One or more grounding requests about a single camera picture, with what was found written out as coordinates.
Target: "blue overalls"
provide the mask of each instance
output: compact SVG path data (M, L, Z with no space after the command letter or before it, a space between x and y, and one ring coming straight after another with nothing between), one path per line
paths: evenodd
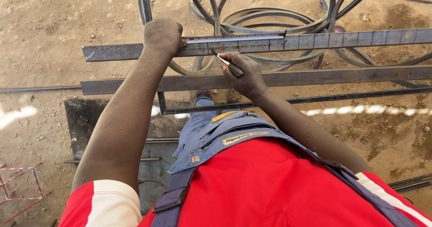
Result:
M206 105L213 105L213 101L208 97L197 98L197 106ZM297 150L301 158L326 167L370 202L394 226L417 226L390 204L362 186L355 175L341 164L321 159L316 153L306 149L253 112L229 110L223 111L219 116L215 111L191 113L191 118L180 133L179 145L173 155L177 160L168 171L173 175L171 184L153 208L153 213L156 215L151 227L177 226L181 204L189 191L195 168L222 150L263 136L286 140Z

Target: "person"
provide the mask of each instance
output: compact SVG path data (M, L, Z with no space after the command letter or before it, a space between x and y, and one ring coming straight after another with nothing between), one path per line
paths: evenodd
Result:
M159 81L187 45L181 33L182 26L170 19L145 25L144 49L94 128L60 227L389 227L400 226L395 222L404 218L405 226L432 226L431 218L387 186L347 145L268 88L256 62L236 52L220 57L244 75L234 76L226 65L223 74L278 128L251 111L191 113L169 169L172 186L180 184L174 178L189 171L187 187L180 189L183 198L177 199L181 205L162 209L166 198L173 198L169 189L142 218L139 159ZM198 92L197 106L210 104L211 96ZM362 192L371 192L375 200ZM172 216L163 214L175 209L180 215L165 223Z

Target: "red shirt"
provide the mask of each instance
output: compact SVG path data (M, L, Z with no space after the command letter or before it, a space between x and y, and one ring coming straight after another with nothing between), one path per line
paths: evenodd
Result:
M432 227L428 216L375 174L364 172L357 177L419 227ZM89 182L73 192L59 226L149 227L154 213L141 220L138 201L135 191L124 183ZM300 159L282 141L257 138L226 149L197 168L179 226L393 225L327 169Z

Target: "foot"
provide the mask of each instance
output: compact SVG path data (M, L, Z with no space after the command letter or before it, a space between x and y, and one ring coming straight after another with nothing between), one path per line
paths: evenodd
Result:
M207 97L207 98L210 98L211 100L213 100L212 95L205 90L198 90L197 91L197 98L200 98L200 97Z
M240 103L241 94L235 89L230 89L228 92L228 102L227 104L234 104L234 103Z

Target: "fist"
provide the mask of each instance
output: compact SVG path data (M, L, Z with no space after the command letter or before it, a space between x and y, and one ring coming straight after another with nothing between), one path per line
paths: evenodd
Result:
M181 24L172 19L152 20L144 25L144 47L163 50L174 57L182 47L186 47L186 42L181 38L181 32L183 32Z
M254 60L238 52L221 53L219 56L225 60L230 60L243 71L243 75L237 77L227 65L222 65L225 78L241 95L253 100L267 91L260 66Z

